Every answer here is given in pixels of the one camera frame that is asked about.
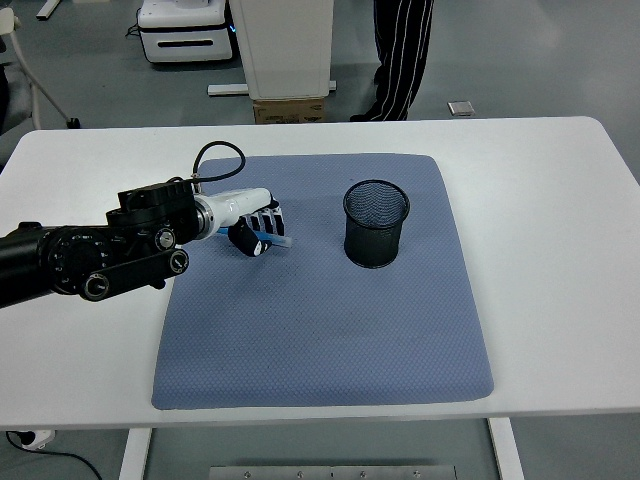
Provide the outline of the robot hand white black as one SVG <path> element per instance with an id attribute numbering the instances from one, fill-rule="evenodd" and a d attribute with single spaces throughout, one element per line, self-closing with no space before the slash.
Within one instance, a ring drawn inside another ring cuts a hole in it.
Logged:
<path id="1" fill-rule="evenodd" d="M 249 257 L 257 257 L 272 246 L 292 246 L 293 240 L 284 234 L 280 205 L 265 188 L 232 190 L 213 196 L 196 194 L 194 198 L 197 240 L 226 233 L 231 243 Z"/>

